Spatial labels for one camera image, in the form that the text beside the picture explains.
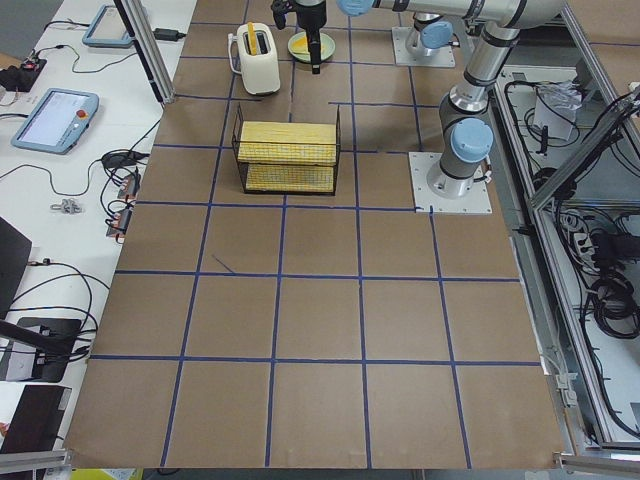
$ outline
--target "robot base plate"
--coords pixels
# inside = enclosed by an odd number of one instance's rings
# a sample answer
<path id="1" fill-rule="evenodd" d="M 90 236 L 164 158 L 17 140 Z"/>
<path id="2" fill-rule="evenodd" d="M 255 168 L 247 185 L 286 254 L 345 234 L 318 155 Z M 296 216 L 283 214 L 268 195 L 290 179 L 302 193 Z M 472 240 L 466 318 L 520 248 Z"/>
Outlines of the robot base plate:
<path id="1" fill-rule="evenodd" d="M 393 37 L 393 52 L 396 55 L 396 65 L 409 67 L 437 67 L 454 68 L 456 60 L 453 57 L 451 47 L 442 47 L 438 53 L 430 57 L 414 57 L 407 51 L 405 42 L 413 27 L 393 27 L 391 36 Z"/>
<path id="2" fill-rule="evenodd" d="M 413 183 L 413 201 L 417 213 L 455 213 L 462 215 L 489 215 L 491 202 L 487 185 L 484 182 L 474 183 L 473 187 L 462 198 L 449 200 L 431 190 L 427 185 L 427 173 L 433 164 L 440 160 L 440 153 L 410 152 L 409 166 L 411 167 L 411 181 Z M 476 177 L 482 176 L 482 169 L 478 167 Z"/>

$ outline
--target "connector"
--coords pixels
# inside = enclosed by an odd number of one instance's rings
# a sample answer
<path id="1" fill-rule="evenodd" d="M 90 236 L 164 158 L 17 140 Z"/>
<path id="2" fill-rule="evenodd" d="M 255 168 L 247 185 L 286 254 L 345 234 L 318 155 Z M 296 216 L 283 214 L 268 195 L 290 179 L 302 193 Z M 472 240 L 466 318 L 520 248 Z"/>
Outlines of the connector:
<path id="1" fill-rule="evenodd" d="M 37 260 L 31 260 L 27 262 L 27 265 L 30 267 L 48 267 L 49 265 L 51 265 L 51 259 L 43 258 L 41 262 L 38 262 Z"/>
<path id="2" fill-rule="evenodd" d="M 166 40 L 167 42 L 177 42 L 181 38 L 187 36 L 186 33 L 179 32 L 178 30 L 170 30 L 168 28 L 156 28 L 153 31 L 153 36 L 156 40 Z"/>

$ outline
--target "monitor stand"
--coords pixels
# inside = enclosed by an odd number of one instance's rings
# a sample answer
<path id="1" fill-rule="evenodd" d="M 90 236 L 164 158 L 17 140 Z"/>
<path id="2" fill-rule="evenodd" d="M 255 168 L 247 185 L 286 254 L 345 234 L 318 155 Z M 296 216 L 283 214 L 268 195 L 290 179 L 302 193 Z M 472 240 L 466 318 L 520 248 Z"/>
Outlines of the monitor stand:
<path id="1" fill-rule="evenodd" d="M 35 347 L 37 352 L 47 352 L 53 355 L 60 355 L 61 358 L 59 360 L 48 361 L 44 364 L 36 362 L 31 371 L 31 380 L 58 383 L 64 376 L 68 363 L 68 355 L 71 355 L 73 352 L 73 346 L 76 342 L 76 337 L 80 332 L 81 324 L 82 322 L 80 320 L 72 318 L 24 317 L 18 320 L 18 327 L 23 328 L 15 329 L 15 326 L 13 326 L 14 328 L 11 329 L 9 334 L 3 332 L 5 329 L 2 328 L 3 326 L 6 327 L 8 324 L 0 324 L 0 336 L 11 340 L 7 346 L 7 350 L 11 350 L 15 345 L 16 350 L 20 351 L 21 344 L 26 344 Z M 56 337 L 50 338 L 48 336 L 26 330 L 29 327 L 40 327 L 41 329 L 46 328 L 52 333 L 55 333 Z M 9 359 L 11 355 L 13 354 L 7 352 L 0 360 L 0 380 L 5 380 L 7 378 Z"/>

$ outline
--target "metal bracket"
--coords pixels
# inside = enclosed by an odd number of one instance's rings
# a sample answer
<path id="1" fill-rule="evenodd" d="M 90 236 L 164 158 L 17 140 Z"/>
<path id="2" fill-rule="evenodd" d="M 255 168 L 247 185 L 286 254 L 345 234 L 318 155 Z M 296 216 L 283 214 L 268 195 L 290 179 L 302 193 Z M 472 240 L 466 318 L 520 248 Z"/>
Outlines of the metal bracket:
<path id="1" fill-rule="evenodd" d="M 474 183 L 473 187 L 462 198 L 449 200 L 431 190 L 427 185 L 427 173 L 432 165 L 440 160 L 441 153 L 411 152 L 409 165 L 413 183 L 413 199 L 418 213 L 455 213 L 462 215 L 489 215 L 492 213 L 491 202 L 485 182 Z M 478 167 L 476 177 L 482 176 Z"/>
<path id="2" fill-rule="evenodd" d="M 71 464 L 71 452 L 54 450 L 51 452 L 6 453 L 0 455 L 0 475 L 27 470 L 63 467 Z"/>
<path id="3" fill-rule="evenodd" d="M 451 47 L 442 47 L 438 50 L 438 53 L 430 57 L 415 57 L 411 55 L 405 45 L 411 30 L 413 30 L 413 27 L 393 27 L 391 29 L 396 65 L 437 68 L 454 68 L 456 66 Z"/>

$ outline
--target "cardboard surface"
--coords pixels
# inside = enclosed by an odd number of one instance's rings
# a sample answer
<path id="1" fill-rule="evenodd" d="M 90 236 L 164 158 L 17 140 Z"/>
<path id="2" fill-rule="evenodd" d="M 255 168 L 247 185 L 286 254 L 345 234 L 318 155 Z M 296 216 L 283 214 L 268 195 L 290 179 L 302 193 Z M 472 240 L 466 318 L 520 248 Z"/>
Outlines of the cardboard surface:
<path id="1" fill-rule="evenodd" d="M 410 15 L 328 6 L 333 61 L 312 76 L 280 49 L 295 29 L 273 29 L 282 88 L 253 98 L 227 34 L 271 24 L 268 6 L 198 3 L 68 436 L 78 466 L 552 466 L 495 196 L 490 216 L 413 212 L 402 152 L 442 149 L 435 107 L 462 65 L 392 67 Z M 238 105 L 312 123 L 340 106 L 336 196 L 243 194 Z"/>
<path id="2" fill-rule="evenodd" d="M 640 81 L 638 3 L 615 0 L 606 15 L 598 0 L 569 0 L 569 6 L 618 95 L 628 93 L 629 83 Z"/>

